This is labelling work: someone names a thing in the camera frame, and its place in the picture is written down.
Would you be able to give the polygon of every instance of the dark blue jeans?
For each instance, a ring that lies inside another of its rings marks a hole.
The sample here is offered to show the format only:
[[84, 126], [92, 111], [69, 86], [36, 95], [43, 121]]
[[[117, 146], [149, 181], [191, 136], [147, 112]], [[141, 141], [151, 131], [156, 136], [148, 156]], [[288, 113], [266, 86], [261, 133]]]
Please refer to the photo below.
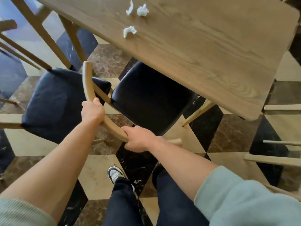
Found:
[[[166, 170], [156, 178], [160, 214], [157, 226], [208, 226], [209, 221], [183, 193]], [[119, 178], [107, 206], [103, 226], [143, 226], [129, 180]]]

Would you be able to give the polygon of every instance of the floor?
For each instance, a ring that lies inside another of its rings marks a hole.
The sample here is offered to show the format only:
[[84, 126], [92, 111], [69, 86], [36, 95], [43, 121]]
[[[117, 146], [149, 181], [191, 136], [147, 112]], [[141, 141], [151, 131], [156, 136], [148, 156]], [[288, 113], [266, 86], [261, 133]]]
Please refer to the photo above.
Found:
[[[36, 11], [39, 7], [36, 1], [27, 0], [27, 2], [32, 11]], [[9, 38], [51, 66], [65, 68], [22, 16], [18, 15], [11, 3], [0, 1], [0, 18], [17, 19], [17, 24], [20, 25], [18, 29], [6, 33]], [[81, 62], [57, 14], [52, 12], [43, 25], [70, 59], [73, 68], [80, 70]], [[80, 29], [77, 35], [89, 57], [88, 60], [93, 63], [95, 76], [110, 81], [113, 88], [136, 62], [129, 54], [84, 29]], [[301, 36], [296, 35], [291, 52], [287, 51], [284, 54], [268, 104], [301, 103], [300, 43]], [[21, 121], [22, 114], [44, 71], [38, 71], [18, 58], [3, 53], [0, 53], [0, 66], [2, 67], [0, 97], [16, 100], [21, 105], [16, 107], [0, 104], [0, 121]], [[301, 114], [266, 114], [255, 121], [246, 121], [216, 105], [186, 127], [182, 127], [182, 122], [197, 110], [204, 100], [198, 96], [164, 137], [181, 138], [186, 150], [218, 165], [224, 165], [244, 179], [270, 183], [301, 195], [300, 169], [243, 160], [245, 154], [300, 158], [300, 147], [263, 144], [262, 140], [300, 141]], [[133, 125], [111, 107], [105, 105], [105, 109], [107, 115], [117, 125]], [[59, 225], [102, 224], [113, 188], [107, 178], [107, 169], [112, 165], [121, 167], [135, 186], [145, 225], [156, 225], [159, 207], [150, 175], [157, 160], [148, 152], [132, 153], [125, 150], [124, 143], [103, 128], [99, 130], [96, 138], [105, 138], [106, 141], [91, 147]], [[0, 181], [0, 192], [56, 146], [57, 144], [53, 142], [21, 129], [0, 129], [0, 173], [3, 178]]]

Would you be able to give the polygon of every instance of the right hand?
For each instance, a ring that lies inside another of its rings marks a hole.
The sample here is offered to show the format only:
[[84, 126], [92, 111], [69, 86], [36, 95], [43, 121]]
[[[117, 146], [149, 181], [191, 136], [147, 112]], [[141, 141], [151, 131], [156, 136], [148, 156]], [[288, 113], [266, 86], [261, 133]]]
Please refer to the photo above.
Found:
[[148, 151], [152, 144], [157, 141], [157, 136], [150, 130], [135, 126], [133, 128], [129, 126], [123, 126], [122, 129], [126, 132], [129, 138], [129, 142], [125, 144], [125, 148], [132, 152], [144, 152]]

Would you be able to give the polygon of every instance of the wooden table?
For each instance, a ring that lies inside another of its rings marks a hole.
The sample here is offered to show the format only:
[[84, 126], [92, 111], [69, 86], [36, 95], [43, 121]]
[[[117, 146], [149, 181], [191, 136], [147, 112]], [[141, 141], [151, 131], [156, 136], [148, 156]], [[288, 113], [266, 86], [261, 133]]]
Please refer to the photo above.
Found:
[[[248, 120], [258, 118], [299, 12], [279, 0], [38, 0]], [[147, 4], [149, 14], [138, 17]], [[136, 35], [123, 38], [135, 26]]]

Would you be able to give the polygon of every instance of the chair seat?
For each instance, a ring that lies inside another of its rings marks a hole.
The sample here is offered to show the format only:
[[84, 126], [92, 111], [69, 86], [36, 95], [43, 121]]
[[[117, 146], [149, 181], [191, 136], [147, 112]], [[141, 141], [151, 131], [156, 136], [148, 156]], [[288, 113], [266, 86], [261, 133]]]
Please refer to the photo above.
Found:
[[142, 62], [112, 93], [112, 104], [135, 125], [161, 136], [179, 119], [196, 94]]
[[[109, 93], [110, 82], [97, 78], [93, 78], [93, 82]], [[82, 75], [53, 68], [40, 78], [22, 117], [22, 126], [32, 134], [60, 143], [81, 122], [83, 101], [86, 98]]]

